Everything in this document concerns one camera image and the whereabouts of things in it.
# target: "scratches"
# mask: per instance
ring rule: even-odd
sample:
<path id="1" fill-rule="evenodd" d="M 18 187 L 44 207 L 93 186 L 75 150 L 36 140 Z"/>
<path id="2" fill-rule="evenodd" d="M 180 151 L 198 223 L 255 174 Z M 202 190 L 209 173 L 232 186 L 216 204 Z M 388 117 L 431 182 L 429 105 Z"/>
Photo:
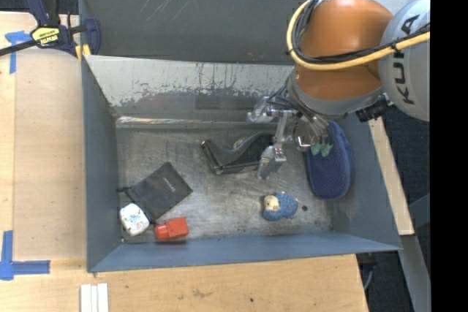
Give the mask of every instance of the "scratches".
<path id="1" fill-rule="evenodd" d="M 140 13 L 146 8 L 150 0 L 146 0 L 145 4 L 140 8 L 139 13 L 137 14 L 137 18 L 140 17 Z"/>
<path id="2" fill-rule="evenodd" d="M 159 11 L 164 12 L 166 6 L 172 2 L 173 0 L 164 0 L 154 11 L 151 13 L 151 15 L 146 18 L 147 21 L 149 21 L 155 14 L 157 14 Z"/>

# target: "red object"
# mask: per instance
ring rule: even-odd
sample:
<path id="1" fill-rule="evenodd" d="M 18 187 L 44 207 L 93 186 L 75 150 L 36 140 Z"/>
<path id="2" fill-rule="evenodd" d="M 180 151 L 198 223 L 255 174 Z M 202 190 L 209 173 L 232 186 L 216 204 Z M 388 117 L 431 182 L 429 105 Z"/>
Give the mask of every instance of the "red object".
<path id="1" fill-rule="evenodd" d="M 187 234 L 189 234 L 189 227 L 185 217 L 172 218 L 154 227 L 154 235 L 158 240 L 181 238 Z"/>

